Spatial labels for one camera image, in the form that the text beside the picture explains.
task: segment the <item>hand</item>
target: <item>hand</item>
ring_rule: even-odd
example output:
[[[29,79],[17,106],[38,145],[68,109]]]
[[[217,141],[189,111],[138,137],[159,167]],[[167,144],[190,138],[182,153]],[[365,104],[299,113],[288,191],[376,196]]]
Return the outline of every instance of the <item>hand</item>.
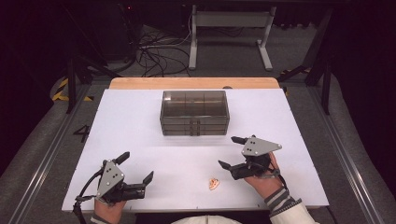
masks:
[[[121,219],[122,208],[125,204],[126,201],[115,203],[114,205],[110,206],[106,203],[101,203],[95,200],[95,214],[109,223],[119,223]]]
[[[279,169],[279,166],[276,163],[276,158],[274,153],[269,153],[271,158],[271,169]],[[275,178],[258,178],[257,176],[246,177],[245,180],[251,185],[264,199],[268,198],[271,194],[273,194],[278,189],[282,188],[282,181],[280,181],[279,177]]]

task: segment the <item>white tabletop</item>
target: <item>white tabletop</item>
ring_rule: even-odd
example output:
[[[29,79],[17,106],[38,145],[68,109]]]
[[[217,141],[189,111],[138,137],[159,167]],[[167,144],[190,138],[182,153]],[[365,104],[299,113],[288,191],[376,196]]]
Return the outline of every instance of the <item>white tabletop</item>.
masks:
[[[125,151],[131,157],[119,167],[124,182],[138,184],[151,172],[146,198],[129,201],[132,212],[180,212],[266,209],[259,194],[243,179],[233,180],[218,160],[236,165],[245,160],[242,145],[232,136],[257,137],[278,143],[277,163],[290,194],[307,206],[328,201],[304,139],[281,89],[226,90],[230,123],[226,135],[163,136],[160,113],[163,90],[106,90],[90,136],[64,199],[62,210],[71,211],[76,196],[99,170],[103,160],[116,159]],[[209,179],[219,186],[209,190]],[[85,195],[96,193],[98,179]],[[93,210],[93,201],[81,205]]]

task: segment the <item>white sleeve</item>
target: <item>white sleeve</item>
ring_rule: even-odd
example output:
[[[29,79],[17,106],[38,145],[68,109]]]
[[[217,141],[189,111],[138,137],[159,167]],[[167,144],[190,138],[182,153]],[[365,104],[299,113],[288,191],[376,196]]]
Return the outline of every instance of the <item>white sleeve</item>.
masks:
[[[314,224],[317,223],[309,215],[303,203],[294,205],[292,208],[270,218],[273,224]]]
[[[172,224],[241,224],[235,220],[220,216],[186,217]]]

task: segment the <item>robotic hand device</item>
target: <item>robotic hand device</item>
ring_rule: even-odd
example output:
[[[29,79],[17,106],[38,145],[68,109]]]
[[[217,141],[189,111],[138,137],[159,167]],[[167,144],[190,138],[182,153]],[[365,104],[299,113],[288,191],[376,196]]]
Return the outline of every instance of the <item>robotic hand device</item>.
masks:
[[[231,172],[233,179],[237,180],[249,176],[257,176],[259,178],[274,178],[280,176],[278,169],[271,169],[271,158],[269,152],[281,149],[280,144],[268,142],[252,135],[249,138],[232,137],[233,142],[245,145],[242,149],[242,155],[246,158],[244,163],[231,166],[229,163],[219,161],[221,167]]]
[[[93,197],[100,202],[107,203],[109,205],[119,203],[121,201],[145,198],[146,186],[151,182],[154,172],[151,172],[146,176],[141,184],[125,184],[123,182],[125,175],[117,165],[126,161],[129,158],[129,155],[129,152],[125,152],[114,160],[103,161],[101,169],[91,177],[82,189],[81,193],[76,197],[73,213],[76,214],[80,223],[86,223],[81,213],[81,203],[88,201]],[[96,195],[83,196],[87,187],[99,175],[101,178],[99,179],[99,186]]]

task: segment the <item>drawer box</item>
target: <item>drawer box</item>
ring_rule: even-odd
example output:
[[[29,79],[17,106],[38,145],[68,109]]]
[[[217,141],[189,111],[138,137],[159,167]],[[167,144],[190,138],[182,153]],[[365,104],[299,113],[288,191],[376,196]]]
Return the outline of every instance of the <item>drawer box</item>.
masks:
[[[164,91],[163,135],[224,135],[230,114],[225,91]]]

